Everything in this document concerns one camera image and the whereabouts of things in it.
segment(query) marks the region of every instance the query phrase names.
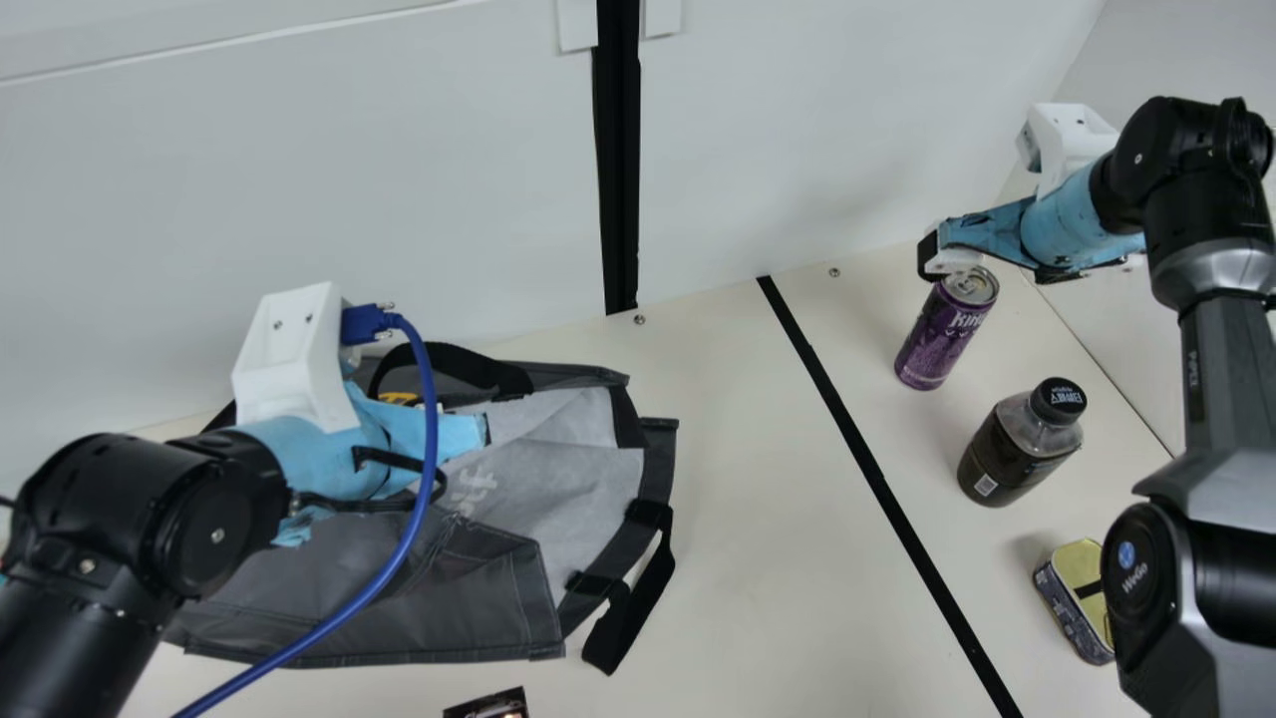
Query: gray bag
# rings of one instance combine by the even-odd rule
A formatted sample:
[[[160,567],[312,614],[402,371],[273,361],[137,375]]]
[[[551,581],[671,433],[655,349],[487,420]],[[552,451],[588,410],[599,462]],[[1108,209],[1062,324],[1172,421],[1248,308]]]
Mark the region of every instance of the gray bag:
[[[427,346],[440,403],[485,413],[491,444],[440,468],[445,491],[403,568],[287,667],[560,658],[564,636],[606,599],[584,659],[611,675],[674,571],[678,422],[639,420],[628,377],[609,370]],[[420,393],[407,344],[355,379],[369,397]],[[258,553],[217,593],[188,603],[163,638],[188,653],[265,658],[350,601],[406,524],[406,511],[319,522],[300,548]],[[630,592],[624,576],[657,532],[660,546]]]

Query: black wall seam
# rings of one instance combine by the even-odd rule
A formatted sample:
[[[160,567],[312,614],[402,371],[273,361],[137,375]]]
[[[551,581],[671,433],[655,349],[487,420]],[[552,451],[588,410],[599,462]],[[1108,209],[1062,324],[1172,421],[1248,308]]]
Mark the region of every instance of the black wall seam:
[[[642,68],[639,0],[597,0],[593,140],[598,158],[598,235],[607,314],[638,306],[638,152]]]
[[[785,302],[785,297],[780,293],[776,282],[769,275],[758,277],[758,286],[762,287],[762,293],[771,302],[771,309],[776,312],[776,318],[780,319],[780,325],[783,326],[785,333],[789,334],[789,341],[794,344],[794,349],[801,357],[801,363],[806,367],[806,374],[810,375],[815,389],[824,399],[828,413],[832,414],[833,422],[842,432],[846,448],[851,450],[855,463],[860,465],[864,480],[873,491],[873,496],[877,497],[878,505],[882,506],[882,511],[891,523],[891,528],[894,529],[896,537],[900,538],[900,543],[903,545],[909,559],[912,560],[912,566],[921,576],[921,582],[930,592],[930,598],[934,599],[935,606],[939,607],[939,612],[948,621],[948,627],[966,653],[966,659],[970,661],[971,668],[975,670],[979,680],[984,684],[984,690],[988,691],[989,698],[993,699],[993,704],[1002,715],[1022,718],[1023,714],[1020,713],[1014,699],[1011,698],[1011,691],[1005,687],[1002,677],[997,673],[997,668],[993,667],[991,659],[979,644],[975,630],[970,627],[970,622],[962,615],[961,607],[957,606],[957,599],[953,598],[952,592],[948,590],[948,585],[944,584],[943,576],[930,560],[930,555],[926,553],[926,548],[923,546],[917,533],[912,529],[912,524],[903,513],[903,508],[894,499],[894,492],[887,485],[882,468],[878,467],[877,459],[873,458],[873,451],[869,450],[868,443],[864,441],[859,427],[855,426],[851,413],[846,409],[846,404],[842,403],[841,395],[837,394],[837,389],[828,377],[828,372],[824,371],[824,366],[819,361],[819,355],[815,353],[814,347],[806,341],[806,335],[789,309],[789,304]]]

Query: table surface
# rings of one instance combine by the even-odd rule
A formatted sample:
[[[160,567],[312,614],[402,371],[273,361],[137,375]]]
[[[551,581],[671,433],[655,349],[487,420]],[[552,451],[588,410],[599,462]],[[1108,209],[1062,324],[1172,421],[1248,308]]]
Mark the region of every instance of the table surface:
[[[912,247],[889,247],[775,277],[905,514],[1025,715],[1142,715],[1116,672],[1083,663],[1062,639],[1030,573],[1053,548],[1102,541],[1131,487],[1170,457],[1040,292],[1005,263],[1000,295],[948,381],[919,393],[894,380],[894,352],[929,287],[901,282]],[[840,267],[841,277],[828,275]],[[1051,376],[1085,389],[1085,445],[1003,509],[954,480],[970,437],[998,400]]]
[[[900,385],[891,363],[928,288],[911,260],[888,247],[776,282],[1023,713],[1137,715],[1111,667],[1072,653],[1028,574],[1054,546],[1101,539],[1166,455],[1041,296],[998,267],[999,305],[948,384]],[[481,347],[629,374],[639,413],[683,422],[678,573],[615,676],[579,659],[586,625],[563,661],[277,671],[213,714],[435,717],[522,685],[544,718],[994,715],[759,287],[642,312]],[[971,504],[953,480],[965,443],[995,400],[1049,375],[1090,395],[1085,449],[1012,508]],[[124,714],[168,714],[240,668],[162,645]]]

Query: plastic bottle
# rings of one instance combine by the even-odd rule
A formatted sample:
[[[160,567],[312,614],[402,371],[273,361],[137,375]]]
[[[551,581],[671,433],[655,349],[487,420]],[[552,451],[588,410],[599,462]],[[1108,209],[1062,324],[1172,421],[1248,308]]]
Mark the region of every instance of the plastic bottle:
[[[1085,411],[1086,393],[1059,377],[998,402],[966,448],[957,483],[976,504],[1013,502],[1081,449]]]

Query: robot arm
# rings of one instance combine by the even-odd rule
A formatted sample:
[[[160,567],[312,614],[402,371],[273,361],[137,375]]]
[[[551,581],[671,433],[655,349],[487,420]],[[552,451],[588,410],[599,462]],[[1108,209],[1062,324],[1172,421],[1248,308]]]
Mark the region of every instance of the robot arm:
[[[485,444],[481,416],[427,422],[343,384],[355,347],[393,316],[382,309],[342,309],[332,284],[269,295],[234,376],[239,420],[251,423],[168,444],[84,437],[27,481],[3,559],[0,715],[119,713],[184,602],[212,594],[272,543],[304,541],[313,511],[382,510],[348,500],[421,477],[361,462],[359,450],[420,465],[438,443],[412,440],[444,420],[439,458]],[[311,492],[322,501],[306,508]]]
[[[1239,98],[1157,97],[1091,173],[1105,226],[1147,232],[1178,311],[1187,451],[1104,543],[1122,689],[1154,715],[1262,715],[1276,677],[1272,135]]]

